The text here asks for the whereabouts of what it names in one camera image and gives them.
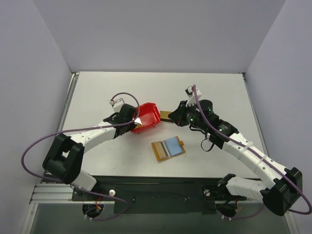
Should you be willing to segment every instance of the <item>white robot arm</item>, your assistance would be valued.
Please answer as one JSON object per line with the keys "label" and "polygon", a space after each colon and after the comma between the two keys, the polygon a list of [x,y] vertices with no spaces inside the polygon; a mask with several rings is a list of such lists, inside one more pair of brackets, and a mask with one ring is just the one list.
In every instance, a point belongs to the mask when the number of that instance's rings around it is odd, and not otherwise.
{"label": "white robot arm", "polygon": [[[290,179],[302,190],[301,172],[296,168],[289,170],[254,147],[253,143],[245,139],[233,125],[223,121],[213,112],[211,101],[199,101],[202,111],[200,113],[193,87],[188,87],[185,92],[189,100],[181,101],[178,108],[168,117],[178,126],[189,125],[191,130],[199,130],[210,142],[235,156],[260,178],[260,180],[252,180],[228,174],[219,182],[218,186],[226,188],[226,191],[231,195],[240,195],[263,201],[273,213],[283,215],[298,200],[300,194],[282,175]],[[197,88],[196,92],[197,98],[199,98],[201,92]],[[204,121],[202,115],[206,117],[210,126]],[[280,173],[271,168],[264,160],[268,161]]]}
{"label": "white robot arm", "polygon": [[93,129],[73,135],[58,135],[43,162],[43,168],[56,176],[65,184],[73,184],[90,191],[97,183],[96,179],[81,170],[83,154],[97,145],[114,139],[141,124],[136,118],[132,124],[114,127],[115,124],[127,123],[133,120],[136,108],[125,104],[124,100],[111,101],[114,113],[101,121]]}

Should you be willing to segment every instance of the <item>bolt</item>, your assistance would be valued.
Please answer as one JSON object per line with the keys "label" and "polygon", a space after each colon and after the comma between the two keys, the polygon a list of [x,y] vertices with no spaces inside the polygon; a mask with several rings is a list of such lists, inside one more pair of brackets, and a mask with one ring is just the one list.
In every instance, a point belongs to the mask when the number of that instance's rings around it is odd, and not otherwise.
{"label": "bolt", "polygon": [[210,196],[210,190],[209,189],[205,189],[204,190],[204,195],[205,196]]}

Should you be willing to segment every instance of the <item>white wall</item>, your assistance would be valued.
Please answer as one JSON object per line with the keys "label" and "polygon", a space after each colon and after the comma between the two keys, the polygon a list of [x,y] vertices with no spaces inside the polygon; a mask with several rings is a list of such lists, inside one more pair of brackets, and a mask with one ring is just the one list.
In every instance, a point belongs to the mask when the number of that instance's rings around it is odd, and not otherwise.
{"label": "white wall", "polygon": [[285,0],[34,0],[72,71],[245,72]]}
{"label": "white wall", "polygon": [[[31,0],[1,1],[0,32],[0,228],[15,234],[38,181],[22,169],[21,154],[57,129],[71,73]],[[48,145],[27,156],[37,173]]]}
{"label": "white wall", "polygon": [[[247,86],[269,154],[303,173],[312,200],[312,1],[286,0],[247,73]],[[294,208],[306,211],[303,200]],[[311,216],[296,215],[302,234]]]}

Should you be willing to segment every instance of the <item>red container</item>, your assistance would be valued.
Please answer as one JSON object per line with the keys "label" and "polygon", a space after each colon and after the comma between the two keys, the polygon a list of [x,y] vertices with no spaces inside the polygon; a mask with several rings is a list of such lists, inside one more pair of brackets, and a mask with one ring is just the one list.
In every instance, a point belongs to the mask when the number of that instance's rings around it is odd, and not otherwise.
{"label": "red container", "polygon": [[131,130],[133,133],[140,133],[159,124],[160,113],[156,107],[156,104],[147,102],[143,105],[140,105],[139,118],[142,122],[142,126]]}

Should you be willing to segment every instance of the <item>glass panel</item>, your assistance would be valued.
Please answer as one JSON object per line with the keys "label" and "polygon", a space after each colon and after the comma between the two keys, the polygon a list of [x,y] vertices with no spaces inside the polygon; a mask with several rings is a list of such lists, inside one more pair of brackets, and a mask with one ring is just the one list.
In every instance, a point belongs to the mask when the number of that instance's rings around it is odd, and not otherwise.
{"label": "glass panel", "polygon": [[[256,212],[260,204],[241,203],[237,214],[245,216]],[[103,214],[113,213],[113,204],[105,205]],[[40,204],[31,234],[289,234],[284,217],[265,209],[254,218],[244,220],[222,220],[219,214],[124,214],[109,221],[84,220],[81,204]]]}

